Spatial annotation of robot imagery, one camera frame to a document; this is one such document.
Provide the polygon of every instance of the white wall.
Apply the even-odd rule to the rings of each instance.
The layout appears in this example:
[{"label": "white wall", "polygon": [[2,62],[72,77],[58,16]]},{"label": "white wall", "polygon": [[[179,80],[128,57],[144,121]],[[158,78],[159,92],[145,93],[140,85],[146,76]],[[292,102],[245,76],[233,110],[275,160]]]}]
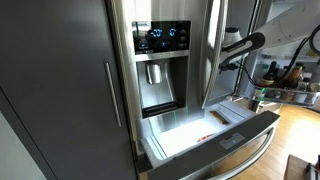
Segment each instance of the white wall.
[{"label": "white wall", "polygon": [[0,112],[0,179],[44,180],[37,164]]}]

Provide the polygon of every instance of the freezer drawer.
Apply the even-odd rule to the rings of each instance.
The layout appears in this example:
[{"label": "freezer drawer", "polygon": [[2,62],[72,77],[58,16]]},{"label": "freezer drawer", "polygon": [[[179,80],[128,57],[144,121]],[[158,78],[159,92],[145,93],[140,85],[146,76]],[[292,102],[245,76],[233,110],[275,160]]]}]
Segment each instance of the freezer drawer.
[{"label": "freezer drawer", "polygon": [[[218,112],[229,124],[222,124],[210,111]],[[234,176],[267,149],[278,118],[279,115],[270,111],[255,115],[229,101],[206,108],[203,119],[177,128],[175,132],[172,130],[141,140],[153,166],[147,172],[148,179],[194,179],[198,172],[261,135],[269,134],[264,146],[244,165],[218,177]]]}]

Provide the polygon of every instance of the cabinet door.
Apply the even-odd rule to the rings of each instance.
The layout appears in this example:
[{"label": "cabinet door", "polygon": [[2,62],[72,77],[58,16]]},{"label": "cabinet door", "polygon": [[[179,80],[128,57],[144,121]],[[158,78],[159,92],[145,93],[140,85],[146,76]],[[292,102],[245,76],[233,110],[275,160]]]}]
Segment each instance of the cabinet door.
[{"label": "cabinet door", "polygon": [[135,179],[104,1],[0,7],[0,86],[56,177]]}]

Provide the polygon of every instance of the ice dispenser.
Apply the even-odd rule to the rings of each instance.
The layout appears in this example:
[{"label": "ice dispenser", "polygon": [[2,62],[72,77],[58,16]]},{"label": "ice dispenser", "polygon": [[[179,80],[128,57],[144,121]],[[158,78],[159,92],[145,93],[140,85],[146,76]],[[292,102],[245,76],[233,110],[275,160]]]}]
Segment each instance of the ice dispenser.
[{"label": "ice dispenser", "polygon": [[186,105],[190,21],[132,22],[143,118]]}]

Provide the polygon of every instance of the robotic arm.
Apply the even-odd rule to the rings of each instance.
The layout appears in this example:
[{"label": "robotic arm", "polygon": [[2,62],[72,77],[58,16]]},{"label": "robotic arm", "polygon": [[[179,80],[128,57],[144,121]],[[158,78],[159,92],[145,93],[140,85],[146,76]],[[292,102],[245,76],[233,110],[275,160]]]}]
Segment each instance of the robotic arm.
[{"label": "robotic arm", "polygon": [[234,58],[251,51],[287,44],[310,37],[310,45],[320,54],[320,0],[294,6],[246,38],[223,48],[220,66],[234,62]]}]

